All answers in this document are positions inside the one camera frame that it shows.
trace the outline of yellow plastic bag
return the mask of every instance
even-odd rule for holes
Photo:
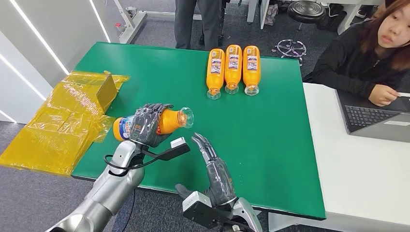
[[[0,156],[0,164],[70,175],[115,118],[104,115],[128,76],[72,72]]]

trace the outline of chair base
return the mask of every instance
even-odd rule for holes
[[[282,40],[276,45],[277,50],[282,54],[282,58],[291,57],[299,59],[299,66],[302,66],[302,56],[306,55],[306,46],[300,41]]]

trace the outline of woman's hand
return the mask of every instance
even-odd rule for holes
[[[399,96],[400,95],[396,90],[388,86],[376,85],[369,96],[369,100],[376,106],[383,107],[390,105],[390,103],[396,100]]]

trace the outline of plastic bottle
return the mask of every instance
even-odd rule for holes
[[[238,83],[242,76],[242,49],[236,44],[229,45],[226,49],[225,62],[225,91],[236,94],[239,90]]]
[[[258,84],[261,80],[261,56],[256,46],[247,46],[244,49],[243,79],[246,85],[246,94],[254,96],[259,93]]]
[[[208,71],[206,74],[206,95],[216,100],[220,98],[220,88],[223,86],[223,75],[225,69],[225,53],[222,49],[215,48],[209,52]]]
[[[119,141],[129,139],[134,115],[120,117],[115,120],[113,125],[114,137]],[[161,114],[160,122],[157,127],[157,134],[169,134],[176,129],[192,127],[194,122],[193,112],[190,108],[184,107],[178,111],[166,109]]]

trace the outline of floor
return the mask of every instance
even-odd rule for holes
[[[136,6],[141,10],[174,12],[174,0],[122,0],[124,6]],[[113,24],[122,19],[112,0],[107,0],[107,9]],[[223,47],[238,44],[245,47],[257,45],[263,56],[278,56],[272,52],[274,45],[288,38],[299,38],[308,48],[302,75],[308,74],[317,57],[337,35],[327,31],[317,30],[314,25],[304,25],[303,30],[296,34],[298,24],[291,21],[285,14],[277,16],[274,26],[259,29],[259,8],[255,23],[246,23],[247,6],[238,7],[229,4],[226,10]],[[175,39],[173,21],[148,18],[133,40],[134,44],[174,47]],[[192,32],[192,48],[202,50],[198,44],[201,24],[194,22]],[[23,127],[21,124],[0,122],[0,154]],[[28,170],[17,170],[0,167],[0,226],[2,232],[44,231],[57,221],[68,215],[78,206],[92,183],[72,178],[54,176]],[[131,208],[134,208],[126,231],[206,231],[202,227],[181,216],[181,199],[177,196],[165,195],[147,190],[137,190],[135,204],[131,197],[123,205],[117,217],[113,218],[105,232],[120,232]],[[267,231],[267,213],[259,215],[264,231]],[[331,232],[329,230],[291,226],[281,232]]]

